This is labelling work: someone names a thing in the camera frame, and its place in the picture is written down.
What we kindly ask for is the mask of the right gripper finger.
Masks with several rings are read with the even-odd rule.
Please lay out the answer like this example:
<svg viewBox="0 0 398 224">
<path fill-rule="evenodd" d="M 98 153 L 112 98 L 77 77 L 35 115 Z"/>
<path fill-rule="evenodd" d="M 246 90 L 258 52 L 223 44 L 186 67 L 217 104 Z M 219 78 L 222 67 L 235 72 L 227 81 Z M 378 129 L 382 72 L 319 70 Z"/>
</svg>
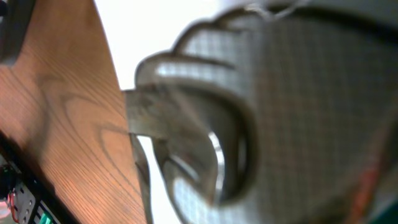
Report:
<svg viewBox="0 0 398 224">
<path fill-rule="evenodd" d="M 15 64 L 34 6 L 35 0 L 1 0 L 1 65 Z"/>
</svg>

